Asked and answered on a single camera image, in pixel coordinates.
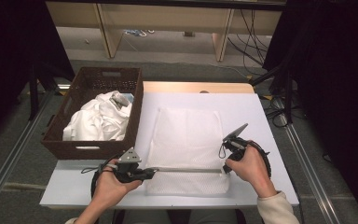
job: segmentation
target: hand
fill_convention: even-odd
[[[248,145],[240,161],[227,159],[226,165],[242,180],[248,181],[254,187],[258,197],[267,198],[277,194],[269,179],[266,164],[256,148]]]
[[[111,167],[103,169],[112,171]],[[123,184],[116,179],[112,172],[101,172],[91,203],[75,223],[94,223],[104,210],[118,204],[128,192],[138,188],[141,184],[140,180]]]

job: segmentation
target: brown basket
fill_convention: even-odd
[[[71,117],[100,93],[120,91],[134,96],[131,115],[122,141],[62,141]],[[62,105],[48,126],[42,144],[59,160],[107,160],[135,145],[141,117],[144,84],[139,68],[83,67],[75,77]]]

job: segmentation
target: sleeve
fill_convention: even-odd
[[[258,198],[257,209],[266,224],[298,223],[292,205],[287,202],[283,192],[268,198]]]
[[[71,219],[67,220],[65,222],[65,224],[74,224],[76,220],[77,220],[77,217],[71,218]]]

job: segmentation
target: metal rail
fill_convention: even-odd
[[[283,108],[283,103],[280,100],[278,100],[278,107]],[[281,115],[281,120],[283,123],[287,122],[285,115]],[[286,126],[286,132],[295,149],[295,153],[305,173],[305,176],[308,179],[308,182],[310,183],[310,188],[315,196],[315,199],[321,208],[326,223],[334,223],[334,224],[340,223],[337,217],[336,210],[333,204],[331,203],[324,189],[324,186],[321,180],[319,179],[319,176],[316,174],[315,169],[312,166],[312,163],[310,162],[307,152],[297,135],[293,123],[289,123]]]
[[[11,149],[10,154],[7,156],[6,161],[2,165],[2,168],[0,169],[0,192],[5,183],[7,182],[7,179],[9,178],[14,167],[16,166],[23,150],[26,148],[30,137],[34,133],[34,128],[39,123],[40,116],[46,108],[48,101],[53,96],[53,92],[54,91],[47,91],[45,93],[41,101],[41,107],[39,109],[39,112],[36,114],[33,120],[28,121],[27,125],[21,133],[19,140],[17,141],[16,145]]]

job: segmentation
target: white cloth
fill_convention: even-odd
[[[298,224],[293,214],[293,207],[286,200],[286,195],[279,191],[269,198],[258,198],[257,209],[266,224]]]
[[[222,138],[216,111],[161,108],[146,167],[221,169]],[[226,193],[229,179],[223,174],[156,172],[145,185],[151,194],[206,196]]]
[[[76,220],[77,220],[77,217],[73,217],[73,218],[67,220],[67,221],[65,222],[65,224],[74,224]]]
[[[64,128],[63,141],[123,140],[132,104],[117,106],[110,100],[114,91],[99,94],[83,105]]]

